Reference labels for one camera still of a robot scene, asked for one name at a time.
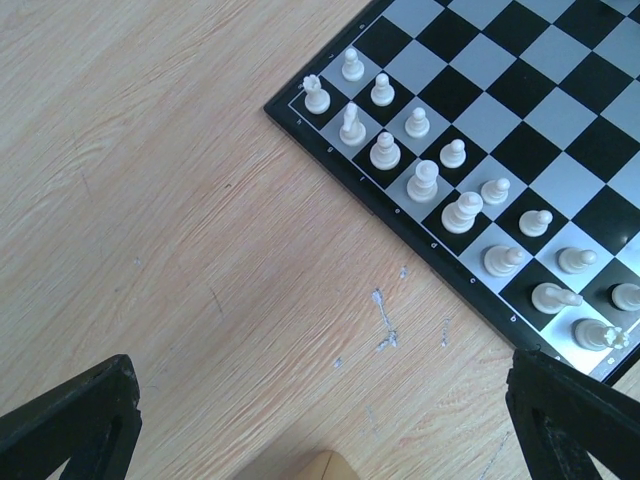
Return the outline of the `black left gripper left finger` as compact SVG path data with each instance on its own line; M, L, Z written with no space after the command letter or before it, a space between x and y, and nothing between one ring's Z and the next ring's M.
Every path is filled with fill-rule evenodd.
M123 479L141 432L130 357L114 355L1 417L1 477Z

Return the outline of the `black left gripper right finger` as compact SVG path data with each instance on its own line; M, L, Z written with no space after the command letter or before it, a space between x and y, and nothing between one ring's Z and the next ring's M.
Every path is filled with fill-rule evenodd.
M536 350L514 351L505 400L533 479L639 477L639 402Z

